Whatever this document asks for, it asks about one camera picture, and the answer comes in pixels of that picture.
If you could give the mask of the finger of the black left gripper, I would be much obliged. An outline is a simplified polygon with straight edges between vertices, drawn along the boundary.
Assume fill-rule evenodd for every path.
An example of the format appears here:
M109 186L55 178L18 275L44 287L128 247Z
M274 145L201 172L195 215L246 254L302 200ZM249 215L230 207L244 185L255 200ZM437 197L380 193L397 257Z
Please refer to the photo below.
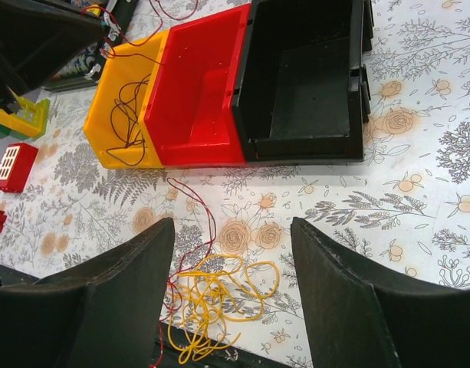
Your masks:
M63 1L0 1L0 109L98 41L101 20Z

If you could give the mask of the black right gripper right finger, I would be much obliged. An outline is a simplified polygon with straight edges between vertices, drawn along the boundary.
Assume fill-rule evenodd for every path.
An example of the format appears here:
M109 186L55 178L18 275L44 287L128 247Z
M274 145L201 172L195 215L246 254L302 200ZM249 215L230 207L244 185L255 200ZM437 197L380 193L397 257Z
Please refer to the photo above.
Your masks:
M470 289L400 274L302 218L291 245L316 367L470 367Z

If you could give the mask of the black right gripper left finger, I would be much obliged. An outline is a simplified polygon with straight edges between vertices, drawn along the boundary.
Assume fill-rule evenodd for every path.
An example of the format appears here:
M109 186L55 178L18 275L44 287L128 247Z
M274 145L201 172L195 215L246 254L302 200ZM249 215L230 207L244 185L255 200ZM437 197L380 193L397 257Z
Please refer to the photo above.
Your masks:
M146 367L173 256L173 220L45 278L0 264L0 367Z

